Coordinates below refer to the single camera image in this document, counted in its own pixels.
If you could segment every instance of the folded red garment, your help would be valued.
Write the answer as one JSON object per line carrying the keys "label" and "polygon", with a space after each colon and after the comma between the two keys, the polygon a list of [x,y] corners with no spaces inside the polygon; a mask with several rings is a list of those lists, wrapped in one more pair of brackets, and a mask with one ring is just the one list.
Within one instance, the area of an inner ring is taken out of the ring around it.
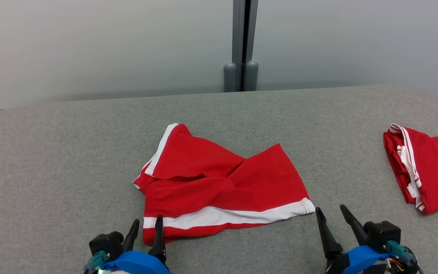
{"label": "folded red garment", "polygon": [[315,211],[279,144],[245,159],[192,136],[183,124],[167,127],[158,151],[134,184],[145,194],[145,244],[153,244],[158,215],[170,242]]}
{"label": "folded red garment", "polygon": [[438,137],[391,124],[383,139],[405,201],[424,214],[438,211]]}

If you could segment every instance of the black wire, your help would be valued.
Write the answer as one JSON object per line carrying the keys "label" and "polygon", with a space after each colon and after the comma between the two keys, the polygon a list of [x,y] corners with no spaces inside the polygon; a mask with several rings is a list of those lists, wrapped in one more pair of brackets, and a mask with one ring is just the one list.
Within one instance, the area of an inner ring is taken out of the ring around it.
{"label": "black wire", "polygon": [[412,259],[412,260],[410,260],[410,262],[417,267],[417,269],[419,270],[420,274],[424,274],[422,269],[419,267],[419,264],[417,262],[415,262],[415,260]]}

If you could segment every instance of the blue gripper part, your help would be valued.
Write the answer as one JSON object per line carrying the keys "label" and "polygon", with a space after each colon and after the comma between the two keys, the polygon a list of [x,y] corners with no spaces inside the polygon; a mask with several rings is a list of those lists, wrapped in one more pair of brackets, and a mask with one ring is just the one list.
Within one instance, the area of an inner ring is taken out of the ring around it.
{"label": "blue gripper part", "polygon": [[122,270],[131,274],[170,274],[157,257],[131,250],[121,254],[116,260],[101,265],[105,270]]}
{"label": "blue gripper part", "polygon": [[347,254],[349,255],[350,266],[342,271],[343,274],[358,274],[375,262],[390,257],[390,253],[378,253],[367,245],[355,247]]}

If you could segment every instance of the gray fabric surface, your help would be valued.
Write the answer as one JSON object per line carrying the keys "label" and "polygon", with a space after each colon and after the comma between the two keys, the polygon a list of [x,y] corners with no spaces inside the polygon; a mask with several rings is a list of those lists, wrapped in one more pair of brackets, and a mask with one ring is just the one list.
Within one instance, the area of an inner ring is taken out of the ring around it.
{"label": "gray fabric surface", "polygon": [[[402,229],[427,274],[438,273],[438,213],[405,204],[382,134],[397,123],[438,135],[438,99],[364,86],[40,104],[0,112],[0,273],[78,273],[100,233],[142,218],[132,186],[167,125],[241,156],[281,143],[338,242],[357,245],[339,210]],[[136,250],[144,248],[141,235]],[[323,273],[315,215],[167,245],[180,273]]]}

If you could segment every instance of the gray tablecloth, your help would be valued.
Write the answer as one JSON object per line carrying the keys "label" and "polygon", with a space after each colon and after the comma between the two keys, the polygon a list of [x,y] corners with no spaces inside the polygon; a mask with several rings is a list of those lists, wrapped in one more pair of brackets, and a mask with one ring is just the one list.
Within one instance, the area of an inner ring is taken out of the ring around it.
{"label": "gray tablecloth", "polygon": [[[100,233],[143,217],[132,181],[170,123],[252,156],[281,143],[338,242],[357,245],[339,205],[388,220],[438,273],[438,213],[405,204],[382,134],[438,135],[438,99],[389,86],[39,104],[0,112],[0,273],[78,273]],[[141,235],[136,250],[147,250]],[[315,215],[167,245],[172,273],[323,273]]]}

